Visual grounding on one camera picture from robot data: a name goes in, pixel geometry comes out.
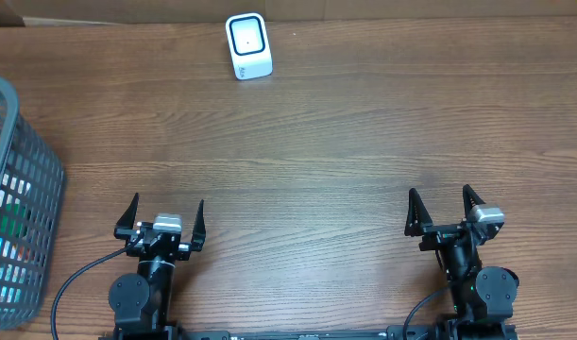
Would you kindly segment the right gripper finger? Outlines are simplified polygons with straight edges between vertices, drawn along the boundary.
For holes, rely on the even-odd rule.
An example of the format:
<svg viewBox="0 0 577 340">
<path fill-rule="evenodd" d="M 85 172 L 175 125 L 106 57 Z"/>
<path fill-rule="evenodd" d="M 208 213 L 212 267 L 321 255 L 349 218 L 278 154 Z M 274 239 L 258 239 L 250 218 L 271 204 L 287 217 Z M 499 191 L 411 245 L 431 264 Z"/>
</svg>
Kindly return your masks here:
<svg viewBox="0 0 577 340">
<path fill-rule="evenodd" d="M 408 212 L 404 227 L 405 236 L 422 236 L 427 229 L 433 226 L 431 219 L 420 194 L 415 188 L 408 192 Z"/>
<path fill-rule="evenodd" d="M 465 218 L 477 218 L 480 209 L 485 205 L 485 202 L 469 184 L 463 186 L 463 203 Z"/>
</svg>

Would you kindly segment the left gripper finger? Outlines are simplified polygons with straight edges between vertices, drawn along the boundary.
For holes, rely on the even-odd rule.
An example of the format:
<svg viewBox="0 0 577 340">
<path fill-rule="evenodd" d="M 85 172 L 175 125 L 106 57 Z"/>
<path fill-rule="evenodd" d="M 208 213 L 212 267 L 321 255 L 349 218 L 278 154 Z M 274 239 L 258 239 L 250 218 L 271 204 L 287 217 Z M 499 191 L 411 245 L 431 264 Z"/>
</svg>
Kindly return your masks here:
<svg viewBox="0 0 577 340">
<path fill-rule="evenodd" d="M 116 228 L 122 230 L 132 230 L 135 223 L 135 217 L 138 210 L 139 204 L 139 194 L 135 193 L 133 198 L 131 199 L 130 204 L 128 205 L 125 212 L 116 222 Z"/>
<path fill-rule="evenodd" d="M 198 205 L 195 223 L 193 227 L 192 239 L 190 242 L 190 249 L 192 251 L 201 251 L 206 239 L 206 227 L 204 221 L 204 200 L 201 200 Z"/>
</svg>

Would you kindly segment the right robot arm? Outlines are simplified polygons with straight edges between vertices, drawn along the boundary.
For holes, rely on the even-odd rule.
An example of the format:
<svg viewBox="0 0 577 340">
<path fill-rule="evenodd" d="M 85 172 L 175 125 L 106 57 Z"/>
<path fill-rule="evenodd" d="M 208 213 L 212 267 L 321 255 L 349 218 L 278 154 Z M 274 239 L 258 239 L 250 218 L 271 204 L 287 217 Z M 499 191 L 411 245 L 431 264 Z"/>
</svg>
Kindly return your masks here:
<svg viewBox="0 0 577 340">
<path fill-rule="evenodd" d="M 470 185 L 463 187 L 464 217 L 436 225 L 418 191 L 408 193 L 404 234 L 419 237 L 419 249 L 435 254 L 447 285 L 423 298 L 406 316 L 404 339 L 516 339 L 516 327 L 506 320 L 514 313 L 519 278 L 505 267 L 485 266 L 478 248 L 494 239 L 505 223 L 497 205 L 485 203 Z M 428 302 L 448 292 L 454 313 L 440 315 L 431 326 L 416 331 L 411 322 Z"/>
</svg>

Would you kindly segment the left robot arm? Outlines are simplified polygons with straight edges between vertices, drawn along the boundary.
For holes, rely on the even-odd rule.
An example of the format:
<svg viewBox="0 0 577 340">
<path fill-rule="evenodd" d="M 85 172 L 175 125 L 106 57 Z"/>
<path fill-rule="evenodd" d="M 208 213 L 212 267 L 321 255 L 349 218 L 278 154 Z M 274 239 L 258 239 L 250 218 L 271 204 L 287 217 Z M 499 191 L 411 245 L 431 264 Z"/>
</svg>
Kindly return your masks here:
<svg viewBox="0 0 577 340">
<path fill-rule="evenodd" d="M 185 330 L 169 319 L 176 263 L 202 250 L 206 228 L 204 203 L 198 204 L 191 240 L 183 242 L 178 214 L 159 213 L 152 222 L 138 222 L 135 195 L 116 222 L 114 237 L 126 242 L 123 250 L 138 259 L 137 270 L 117 278 L 109 290 L 114 312 L 114 339 L 183 339 Z"/>
</svg>

